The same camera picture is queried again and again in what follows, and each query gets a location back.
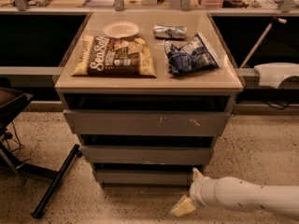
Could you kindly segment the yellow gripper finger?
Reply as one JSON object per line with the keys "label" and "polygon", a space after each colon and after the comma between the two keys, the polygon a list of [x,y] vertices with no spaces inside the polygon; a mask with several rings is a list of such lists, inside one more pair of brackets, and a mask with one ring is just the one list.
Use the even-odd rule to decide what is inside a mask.
{"label": "yellow gripper finger", "polygon": [[196,179],[204,178],[204,175],[195,167],[192,168],[192,180],[195,181]]}
{"label": "yellow gripper finger", "polygon": [[179,201],[172,207],[170,213],[175,217],[182,217],[193,212],[196,209],[193,201],[186,195],[182,196]]}

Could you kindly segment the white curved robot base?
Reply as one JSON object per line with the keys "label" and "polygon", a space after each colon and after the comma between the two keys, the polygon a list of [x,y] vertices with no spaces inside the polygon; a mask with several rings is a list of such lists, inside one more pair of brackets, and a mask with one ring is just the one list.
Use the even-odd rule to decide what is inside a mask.
{"label": "white curved robot base", "polygon": [[259,74],[259,85],[278,89],[290,77],[299,77],[298,63],[264,63],[254,66]]}

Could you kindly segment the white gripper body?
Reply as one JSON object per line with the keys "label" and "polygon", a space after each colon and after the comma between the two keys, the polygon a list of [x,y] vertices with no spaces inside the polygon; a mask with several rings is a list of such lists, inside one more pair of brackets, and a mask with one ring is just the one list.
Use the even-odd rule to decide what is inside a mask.
{"label": "white gripper body", "polygon": [[214,186],[214,179],[196,177],[190,186],[190,198],[198,207],[212,206],[215,203]]}

